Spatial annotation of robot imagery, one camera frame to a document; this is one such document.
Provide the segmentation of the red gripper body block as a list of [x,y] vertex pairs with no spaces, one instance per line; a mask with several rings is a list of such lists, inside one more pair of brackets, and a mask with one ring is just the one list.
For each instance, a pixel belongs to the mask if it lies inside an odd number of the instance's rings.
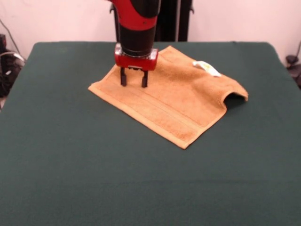
[[146,56],[129,56],[122,50],[121,44],[117,43],[114,50],[114,59],[117,66],[122,68],[140,69],[153,71],[157,65],[158,49],[153,48]]

